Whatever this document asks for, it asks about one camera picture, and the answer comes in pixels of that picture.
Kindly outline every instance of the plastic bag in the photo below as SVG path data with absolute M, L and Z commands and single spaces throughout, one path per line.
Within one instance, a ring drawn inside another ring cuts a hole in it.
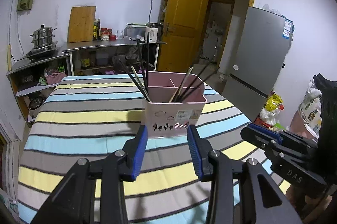
M 279 95 L 273 93 L 265 104 L 265 109 L 268 111 L 273 111 L 279 107 L 283 103 L 283 100 Z

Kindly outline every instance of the wooden cutting board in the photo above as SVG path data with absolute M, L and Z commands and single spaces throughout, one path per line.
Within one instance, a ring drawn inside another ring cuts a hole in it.
M 96 6 L 73 7 L 68 27 L 68 42 L 92 41 Z

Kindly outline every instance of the label on holder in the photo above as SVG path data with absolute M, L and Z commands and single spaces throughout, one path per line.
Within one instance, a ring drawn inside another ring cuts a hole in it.
M 188 121 L 193 110 L 178 110 L 175 121 Z

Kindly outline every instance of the pink basket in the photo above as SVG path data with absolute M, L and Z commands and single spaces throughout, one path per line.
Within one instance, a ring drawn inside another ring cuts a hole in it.
M 63 71 L 61 73 L 53 73 L 50 76 L 46 75 L 45 79 L 47 80 L 48 85 L 54 85 L 62 81 L 65 76 L 65 71 Z
M 152 102 L 143 100 L 145 111 L 142 118 L 142 124 L 146 125 L 149 138 L 184 136 L 187 134 L 188 126 L 198 122 L 207 103 L 203 95 L 205 85 L 201 85 L 183 103 L 168 102 L 184 76 L 184 73 L 149 71 L 149 96 Z M 195 78 L 196 75 L 189 75 L 182 92 Z M 202 80 L 197 78 L 193 86 L 201 82 Z

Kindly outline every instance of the gas stove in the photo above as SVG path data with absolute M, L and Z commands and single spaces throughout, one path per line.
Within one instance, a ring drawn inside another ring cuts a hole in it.
M 52 42 L 50 45 L 46 45 L 41 48 L 33 48 L 31 51 L 29 51 L 26 54 L 26 58 L 28 58 L 31 61 L 35 61 L 38 59 L 41 59 L 46 56 L 50 56 L 53 54 L 55 48 L 56 48 L 57 41 Z

